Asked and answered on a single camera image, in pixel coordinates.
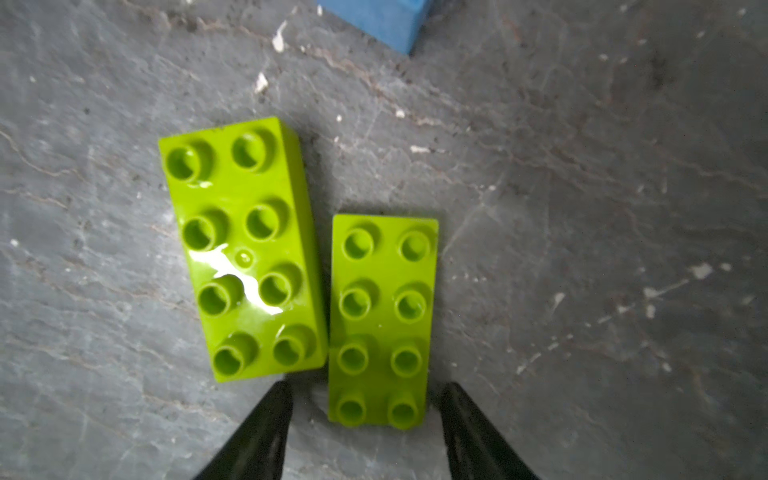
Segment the green toy brick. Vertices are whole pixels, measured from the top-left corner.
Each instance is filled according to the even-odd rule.
[[[438,222],[333,218],[328,418],[410,429],[426,408]]]
[[[277,118],[160,139],[219,382],[323,366],[328,333],[299,138]]]

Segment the blue toy block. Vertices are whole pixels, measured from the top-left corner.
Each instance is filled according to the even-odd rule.
[[[342,20],[407,55],[432,0],[320,0]]]

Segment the lime green brick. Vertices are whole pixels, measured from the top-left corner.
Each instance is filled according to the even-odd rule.
[[[438,222],[333,218],[328,418],[410,429],[426,408]]]
[[[328,334],[299,138],[277,118],[160,139],[216,380],[323,366]]]

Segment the white debris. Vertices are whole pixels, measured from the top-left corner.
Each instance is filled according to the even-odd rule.
[[[555,295],[552,297],[552,302],[553,302],[553,305],[552,305],[552,311],[553,311],[553,312],[554,312],[554,310],[555,310],[556,308],[558,308],[558,306],[560,305],[560,303],[561,303],[561,302],[562,302],[564,299],[565,299],[565,293],[562,293],[562,292],[557,292],[557,293],[556,293],[556,294],[555,294]]]
[[[270,82],[266,79],[264,72],[260,71],[259,76],[256,79],[256,87],[253,89],[253,93],[260,94],[270,86]]]
[[[283,40],[283,30],[285,30],[287,26],[288,21],[284,20],[283,23],[280,24],[280,27],[277,28],[275,36],[272,37],[272,46],[275,48],[277,53],[283,53],[283,51],[286,49],[286,42]]]
[[[714,271],[712,266],[707,262],[704,262],[701,265],[689,267],[688,270],[690,270],[690,272],[696,277],[696,280],[704,280]]]

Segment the floor surface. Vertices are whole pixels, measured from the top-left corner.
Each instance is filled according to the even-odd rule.
[[[326,277],[334,213],[440,220],[432,379],[542,478],[764,478],[765,1],[445,0],[410,58],[311,0],[0,14],[0,478],[190,478],[275,381],[213,381],[157,152],[273,115]],[[294,380],[284,478],[449,478],[435,410]]]

